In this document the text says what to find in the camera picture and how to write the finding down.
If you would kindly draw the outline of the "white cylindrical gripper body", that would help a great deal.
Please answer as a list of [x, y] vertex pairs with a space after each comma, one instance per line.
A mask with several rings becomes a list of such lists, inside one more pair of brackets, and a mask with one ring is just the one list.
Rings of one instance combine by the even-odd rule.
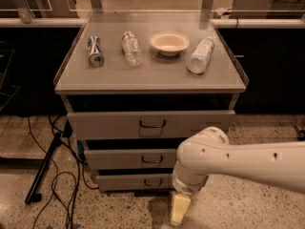
[[183, 195], [197, 194], [206, 185], [208, 178], [206, 175], [198, 175], [184, 168], [179, 161], [174, 165], [173, 188]]

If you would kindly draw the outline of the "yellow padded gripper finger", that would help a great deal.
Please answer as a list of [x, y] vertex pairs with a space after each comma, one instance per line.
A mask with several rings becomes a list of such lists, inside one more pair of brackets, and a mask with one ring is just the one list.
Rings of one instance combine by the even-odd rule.
[[183, 194], [173, 194], [171, 219], [172, 225], [179, 225], [182, 223], [184, 216], [191, 204], [191, 197]]

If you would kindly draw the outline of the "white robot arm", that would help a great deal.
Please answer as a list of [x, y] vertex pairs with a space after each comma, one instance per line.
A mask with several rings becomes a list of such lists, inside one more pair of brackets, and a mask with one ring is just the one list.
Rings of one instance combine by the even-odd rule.
[[297, 193], [305, 192], [305, 143], [233, 145], [226, 134], [208, 127], [181, 142], [173, 168], [171, 224], [179, 225], [191, 196], [210, 175], [244, 178]]

